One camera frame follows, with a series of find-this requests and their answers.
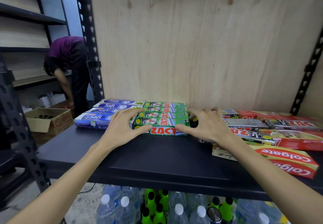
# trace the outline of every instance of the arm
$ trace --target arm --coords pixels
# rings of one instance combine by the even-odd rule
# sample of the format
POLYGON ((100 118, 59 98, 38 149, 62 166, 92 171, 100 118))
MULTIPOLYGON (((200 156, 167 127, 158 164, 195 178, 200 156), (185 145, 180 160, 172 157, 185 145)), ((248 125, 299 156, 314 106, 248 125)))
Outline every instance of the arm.
POLYGON ((217 142, 230 152, 265 190, 288 220, 293 223, 320 223, 323 220, 323 197, 250 148, 233 134, 221 117, 222 111, 191 109, 198 120, 197 128, 175 127, 197 138, 217 142))
POLYGON ((63 91, 67 94, 68 99, 70 101, 70 105, 73 106, 74 105, 73 93, 72 93, 71 85, 69 84, 65 76, 65 73, 60 68, 57 68, 54 72, 54 76, 58 79, 63 91))
POLYGON ((130 118, 139 112, 143 112, 143 109, 125 109, 116 112, 104 135, 91 146, 86 155, 7 224, 60 223, 101 161, 116 147, 151 129, 152 126, 149 125, 135 130, 129 128, 130 118))

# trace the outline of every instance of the black pants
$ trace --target black pants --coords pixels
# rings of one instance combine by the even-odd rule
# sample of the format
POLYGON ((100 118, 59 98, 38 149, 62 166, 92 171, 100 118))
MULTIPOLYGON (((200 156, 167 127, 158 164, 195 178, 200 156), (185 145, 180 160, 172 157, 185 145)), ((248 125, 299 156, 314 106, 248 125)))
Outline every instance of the black pants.
POLYGON ((90 83, 90 74, 86 67, 86 52, 83 41, 74 44, 71 52, 72 58, 72 93, 75 106, 75 116, 88 110, 86 101, 87 87, 90 83))

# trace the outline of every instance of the person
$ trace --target person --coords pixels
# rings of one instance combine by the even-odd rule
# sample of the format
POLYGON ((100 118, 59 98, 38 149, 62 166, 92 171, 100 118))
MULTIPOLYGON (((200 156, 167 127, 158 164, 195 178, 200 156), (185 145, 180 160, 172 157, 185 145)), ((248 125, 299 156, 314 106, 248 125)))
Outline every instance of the person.
POLYGON ((68 96, 69 106, 75 106, 75 116, 88 110, 86 93, 90 75, 86 61, 84 40, 78 36, 56 39, 44 60, 45 72, 57 78, 68 96), (72 85, 65 76, 66 70, 72 70, 72 85))
MULTIPOLYGON (((135 130, 129 120, 144 109, 126 109, 116 112, 101 139, 90 147, 85 156, 61 176, 53 185, 8 221, 17 223, 60 223, 74 199, 91 174, 115 148, 147 132, 151 125, 135 130)), ((224 124, 222 111, 190 109, 199 120, 196 128, 175 127, 206 141, 217 142, 226 148, 254 177, 279 209, 293 224, 322 223, 323 197, 301 181, 289 175, 251 149, 224 124)))

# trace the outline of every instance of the black shelf board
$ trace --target black shelf board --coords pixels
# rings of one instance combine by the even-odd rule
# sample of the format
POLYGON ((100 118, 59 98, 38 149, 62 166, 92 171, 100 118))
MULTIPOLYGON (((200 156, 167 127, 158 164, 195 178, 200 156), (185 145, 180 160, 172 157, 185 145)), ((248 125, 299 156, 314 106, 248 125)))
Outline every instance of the black shelf board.
POLYGON ((29 83, 29 84, 24 84, 24 85, 20 85, 20 86, 15 86, 14 89, 16 91, 20 91, 20 90, 24 90, 24 89, 27 89, 27 88, 30 88, 30 87, 35 87, 35 86, 39 86, 39 85, 43 85, 43 84, 47 84, 47 83, 51 83, 53 81, 55 81, 56 78, 55 77, 52 77, 50 79, 46 79, 46 80, 40 80, 40 81, 36 81, 36 82, 33 82, 33 83, 29 83))
MULTIPOLYGON (((71 126, 38 149, 46 175, 57 179, 78 162, 104 130, 71 126)), ((140 135, 113 150, 89 182, 270 201, 268 195, 236 161, 211 154, 211 145, 193 137, 140 135)), ((309 152, 319 165, 322 152, 309 152)), ((323 194, 323 169, 314 180, 297 177, 323 194)))
POLYGON ((34 13, 18 7, 0 3, 0 16, 14 18, 22 21, 43 24, 43 25, 66 25, 65 20, 49 17, 43 14, 34 13))
POLYGON ((0 52, 48 52, 49 48, 0 47, 0 52))

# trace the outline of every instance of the green toothpaste box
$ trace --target green toothpaste box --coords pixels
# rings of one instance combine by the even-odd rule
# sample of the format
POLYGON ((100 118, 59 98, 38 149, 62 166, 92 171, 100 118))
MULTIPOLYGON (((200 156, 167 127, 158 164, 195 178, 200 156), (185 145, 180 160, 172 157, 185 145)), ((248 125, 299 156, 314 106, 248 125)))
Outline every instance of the green toothpaste box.
POLYGON ((186 103, 145 102, 144 107, 186 108, 186 103))
POLYGON ((175 128, 176 124, 190 126, 188 119, 137 117, 133 128, 136 129, 143 125, 152 125, 153 128, 147 132, 148 134, 162 136, 187 136, 186 133, 175 128))
POLYGON ((170 107, 143 107, 145 111, 163 112, 163 113, 186 113, 187 108, 170 108, 170 107))
POLYGON ((141 112, 138 114, 138 117, 188 119, 188 113, 141 112))

